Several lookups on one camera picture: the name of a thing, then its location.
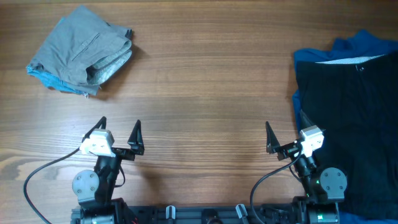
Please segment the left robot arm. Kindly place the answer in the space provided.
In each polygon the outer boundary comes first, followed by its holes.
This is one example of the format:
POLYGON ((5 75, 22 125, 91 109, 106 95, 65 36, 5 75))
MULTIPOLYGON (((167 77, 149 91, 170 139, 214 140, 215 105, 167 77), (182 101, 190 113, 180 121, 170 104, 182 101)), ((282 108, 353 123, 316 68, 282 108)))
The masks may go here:
POLYGON ((78 198, 79 208, 72 210, 74 224, 138 223, 137 215, 122 198, 113 199, 116 180, 124 171, 123 160, 134 161, 144 154, 141 121, 137 120, 127 141, 128 148, 114 147, 114 138, 106 129, 106 117, 102 117, 84 136, 79 150, 97 157, 92 170, 83 170, 74 177, 72 190, 78 198))

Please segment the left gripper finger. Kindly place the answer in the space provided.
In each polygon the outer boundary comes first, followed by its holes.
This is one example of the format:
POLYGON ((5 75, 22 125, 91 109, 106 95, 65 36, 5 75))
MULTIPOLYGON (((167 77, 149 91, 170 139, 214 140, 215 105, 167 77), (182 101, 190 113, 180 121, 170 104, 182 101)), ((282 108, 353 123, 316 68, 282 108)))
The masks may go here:
POLYGON ((107 118, 103 116, 82 138, 84 141, 85 139, 88 139, 90 134, 95 130, 95 129, 105 129, 106 128, 106 120, 107 118))
POLYGON ((141 131, 141 121, 138 119, 132 129, 130 137, 127 141, 130 146, 143 146, 143 138, 141 131))

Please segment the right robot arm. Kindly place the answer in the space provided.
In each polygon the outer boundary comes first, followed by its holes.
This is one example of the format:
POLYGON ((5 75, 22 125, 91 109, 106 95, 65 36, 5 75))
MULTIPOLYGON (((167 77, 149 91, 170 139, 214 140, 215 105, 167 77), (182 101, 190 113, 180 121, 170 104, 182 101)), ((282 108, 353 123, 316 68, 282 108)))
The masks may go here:
POLYGON ((336 167, 323 167, 315 151, 323 146, 324 130, 316 125, 300 131, 298 139, 281 145, 266 123, 266 151, 278 160, 290 159, 289 170, 299 180, 304 196, 296 196, 287 205, 262 205, 260 214, 266 223, 339 223, 338 204, 345 199, 347 178, 336 167))

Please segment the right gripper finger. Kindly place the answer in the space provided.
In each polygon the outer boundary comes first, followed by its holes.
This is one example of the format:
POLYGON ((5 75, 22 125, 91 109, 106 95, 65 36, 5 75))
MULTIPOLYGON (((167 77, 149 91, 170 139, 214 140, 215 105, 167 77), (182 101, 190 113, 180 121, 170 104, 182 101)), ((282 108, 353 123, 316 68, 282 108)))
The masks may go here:
POLYGON ((300 110, 299 112, 299 118, 300 118, 300 130, 309 128, 313 126, 315 123, 307 116, 307 114, 303 111, 300 110))
POLYGON ((266 135, 267 135, 267 142, 266 142, 267 148, 275 148, 280 146, 279 141, 268 121, 266 121, 266 135))

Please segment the black shorts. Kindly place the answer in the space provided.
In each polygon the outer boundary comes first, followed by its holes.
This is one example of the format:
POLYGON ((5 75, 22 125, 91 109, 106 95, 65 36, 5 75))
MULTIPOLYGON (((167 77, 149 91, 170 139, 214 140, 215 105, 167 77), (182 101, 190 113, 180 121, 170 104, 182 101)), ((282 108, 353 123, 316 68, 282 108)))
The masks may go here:
POLYGON ((370 219, 397 218, 397 53, 359 64, 299 62, 302 111, 325 130, 315 153, 341 169, 340 208, 370 219))

